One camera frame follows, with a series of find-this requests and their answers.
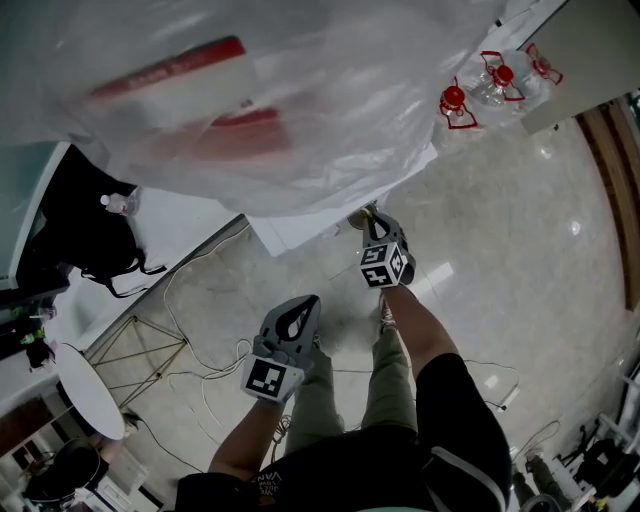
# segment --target gold frame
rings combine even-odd
[[[173,343],[171,345],[167,345],[166,347],[159,347],[159,348],[153,348],[150,350],[143,350],[142,352],[136,352],[135,354],[131,354],[128,356],[122,356],[122,357],[115,357],[113,359],[108,359],[107,361],[104,360],[104,358],[107,356],[107,354],[109,353],[109,351],[111,350],[111,348],[113,347],[113,345],[115,345],[115,343],[120,339],[120,337],[122,336],[122,334],[127,330],[127,328],[129,326],[133,326],[133,332],[136,335],[136,338],[138,339],[138,341],[140,342],[140,345],[144,346],[142,343],[142,338],[140,337],[140,333],[138,332],[138,330],[136,329],[136,324],[140,322],[141,324],[146,325],[147,327],[150,327],[151,329],[158,331],[166,336],[169,336],[170,338],[173,338],[175,340],[178,340],[178,343]],[[118,407],[120,409],[126,407],[128,404],[130,404],[133,400],[135,400],[136,398],[138,398],[140,395],[142,395],[142,393],[144,393],[147,389],[149,389],[151,386],[153,386],[156,382],[158,382],[159,380],[162,379],[162,377],[164,376],[164,373],[169,369],[169,367],[171,366],[171,364],[176,360],[176,358],[178,357],[178,354],[180,354],[180,352],[182,351],[182,349],[187,345],[187,340],[180,335],[176,335],[170,331],[167,331],[161,327],[158,327],[156,325],[153,325],[145,320],[142,320],[140,318],[138,318],[137,316],[131,316],[127,319],[126,322],[124,322],[122,324],[122,326],[120,326],[118,328],[118,330],[116,330],[111,336],[109,336],[107,339],[105,339],[105,341],[96,349],[96,351],[91,355],[91,357],[87,358],[87,361],[89,361],[89,364],[91,366],[93,366],[94,369],[96,369],[98,366],[102,366],[105,364],[109,364],[109,363],[115,363],[117,361],[122,361],[124,359],[131,359],[132,357],[140,357],[140,356],[144,356],[146,354],[150,354],[152,352],[157,352],[159,350],[165,350],[168,348],[172,348],[172,347],[178,347],[175,352],[173,352],[162,364],[160,364],[158,367],[156,367],[151,374],[142,382],[134,382],[131,384],[122,384],[120,386],[113,386],[113,387],[108,387],[107,389],[109,389],[109,391],[112,391],[114,389],[122,389],[122,388],[128,388],[128,387],[132,387],[132,386],[137,386],[123,401],[122,403],[118,404]],[[95,363],[93,363],[91,360],[100,353],[100,351],[102,350],[102,348],[107,345],[106,350],[102,353],[102,356],[100,357],[100,359],[98,359]]]

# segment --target black bag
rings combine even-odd
[[[167,270],[165,266],[147,270],[145,254],[135,241],[127,219],[109,212],[93,213],[76,219],[49,220],[31,244],[40,261],[66,263],[82,270],[82,277],[106,286],[118,299],[143,292],[120,294],[111,279],[140,270],[147,275]]]
[[[128,196],[134,189],[102,172],[71,146],[42,199],[47,223],[31,243],[31,256],[43,267],[59,263],[78,267],[83,277],[106,286],[119,299],[145,291],[119,294],[111,279],[136,270],[158,274],[166,267],[145,269],[145,254],[126,217],[109,213],[100,204],[102,195]]]

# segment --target floor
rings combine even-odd
[[[559,433],[544,445],[555,454],[581,423],[616,410],[616,375],[637,356],[634,319],[624,311],[605,190],[573,120],[533,137],[515,128],[487,137],[439,158],[383,203],[404,227],[418,262],[413,291],[466,359],[503,365],[468,363],[485,399],[500,402],[518,385],[510,407],[498,413],[511,445],[521,448],[560,419]],[[378,300],[358,275],[360,244],[360,232],[345,224],[272,258],[249,228],[178,274],[167,300],[198,357],[221,368],[236,360],[238,340],[251,339],[272,307],[296,295],[319,295],[321,335],[334,369],[350,370],[335,373],[337,408],[345,427],[355,428],[366,401]],[[166,282],[134,312],[175,331],[162,302]],[[131,336],[125,335],[122,353],[138,343]],[[140,338],[148,348],[171,342],[144,326]],[[239,348],[243,353],[246,345]],[[106,365],[103,376],[114,385],[144,377],[163,352],[143,367],[133,360],[118,369]],[[172,371],[207,372],[188,349]],[[200,379],[189,374],[163,379],[132,408],[166,448],[206,469],[253,402],[239,389],[240,374],[205,383],[217,421],[205,408]],[[151,468],[150,489],[171,503],[176,479],[189,468],[163,453],[144,427],[127,446]]]

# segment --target black shirt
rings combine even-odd
[[[190,475],[178,486],[176,512],[506,510],[509,448],[462,359],[431,361],[417,390],[418,434],[395,426],[349,432],[287,455],[249,482]]]

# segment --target fiducial marker cube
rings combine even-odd
[[[369,288],[397,286],[407,264],[397,242],[365,247],[360,260],[360,272]]]

